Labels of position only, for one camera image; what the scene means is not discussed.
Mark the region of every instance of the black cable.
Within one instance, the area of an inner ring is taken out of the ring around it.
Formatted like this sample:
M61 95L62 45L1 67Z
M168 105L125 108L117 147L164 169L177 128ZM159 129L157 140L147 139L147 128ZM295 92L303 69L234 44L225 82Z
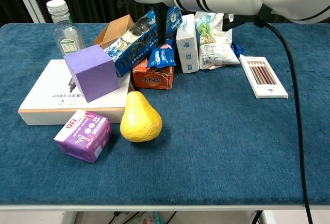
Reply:
M259 218L260 218L261 214L262 214L262 210L258 210L252 220L252 224L257 224L257 222L259 222Z
M132 220L137 214L139 214L139 212L136 212L135 214L133 214L127 221L125 221L123 224L128 223L130 220Z
M295 113L296 113L297 124L298 124L301 184L302 184L302 188L303 188L303 195L304 195L304 202L305 202L305 209L306 209L306 213L307 213L308 223L313 224L313 220L312 220L310 208L309 208L308 195L307 195L306 175L305 175L303 122L302 122L302 118L301 118L299 91L298 91L298 83L297 83L297 77L296 77L296 73L295 73L294 61L293 61L293 57L292 57L291 51L289 49L289 46L288 46L286 40L284 39L284 37L279 33L279 31L269 23L265 23L265 27L270 29L280 39L281 43L283 44L283 46L285 48L288 59L289 59L291 77L292 77L292 83L293 83Z
M171 215L170 219L166 222L166 224L169 224L169 223L170 223L170 221L171 221L172 218L175 216L175 214L176 214L176 211L173 213L173 215Z
M119 215L120 212L114 212L113 213L113 217L112 219L110 220L110 222L108 224L111 224L113 222L113 220Z

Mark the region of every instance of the blue tablecloth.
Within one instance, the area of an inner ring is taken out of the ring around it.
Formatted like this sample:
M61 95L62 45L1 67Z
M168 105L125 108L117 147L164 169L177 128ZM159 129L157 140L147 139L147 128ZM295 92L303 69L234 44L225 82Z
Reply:
M330 26L276 24L292 48L304 120L311 204L330 204ZM105 24L80 24L91 45ZM141 91L160 136L114 136L91 165L63 155L61 126L28 126L19 105L50 59L53 24L0 29L0 204L302 204L293 89L282 45L267 29L234 29L245 55L266 56L289 99L256 99L241 66L182 74L170 91Z

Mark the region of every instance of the plastic water bottle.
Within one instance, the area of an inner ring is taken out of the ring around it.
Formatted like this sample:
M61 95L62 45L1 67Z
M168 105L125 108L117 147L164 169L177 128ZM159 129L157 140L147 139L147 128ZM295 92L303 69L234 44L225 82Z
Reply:
M62 55L84 49L86 46L79 27L72 23L66 2L64 0L52 0L48 1L46 5L55 24L53 36Z

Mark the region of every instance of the purple cube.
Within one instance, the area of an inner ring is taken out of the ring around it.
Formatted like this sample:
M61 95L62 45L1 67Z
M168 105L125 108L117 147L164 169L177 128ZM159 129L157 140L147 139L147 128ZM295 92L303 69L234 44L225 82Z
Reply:
M111 135L108 118L77 110L54 140L64 154L93 164Z
M64 59L87 102L119 89L114 62L99 45L65 55Z

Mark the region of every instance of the artificial pear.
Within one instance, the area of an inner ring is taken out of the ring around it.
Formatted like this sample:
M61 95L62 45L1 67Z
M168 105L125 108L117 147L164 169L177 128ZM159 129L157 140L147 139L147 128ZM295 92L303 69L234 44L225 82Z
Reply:
M127 95L125 112L120 123L120 133L131 142L144 142L156 138L162 120L145 96L139 91Z

